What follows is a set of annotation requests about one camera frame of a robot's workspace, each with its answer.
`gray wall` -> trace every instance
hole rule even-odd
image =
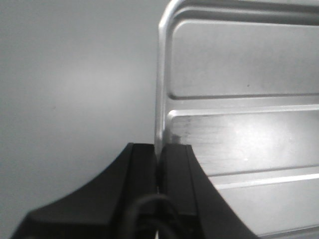
[[[168,0],[0,1],[0,238],[153,142]]]

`wire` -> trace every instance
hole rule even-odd
[[[134,239],[135,228],[137,225],[141,207],[149,203],[164,203],[166,206],[168,206],[172,212],[172,216],[176,222],[178,230],[185,236],[187,236],[187,232],[179,220],[177,210],[174,207],[173,203],[170,201],[169,197],[164,194],[151,194],[137,199],[125,211],[120,231],[120,239]],[[172,230],[167,223],[159,219],[144,219],[144,223],[157,227],[160,232],[163,233],[163,235],[165,235],[168,239],[178,238],[174,230]]]

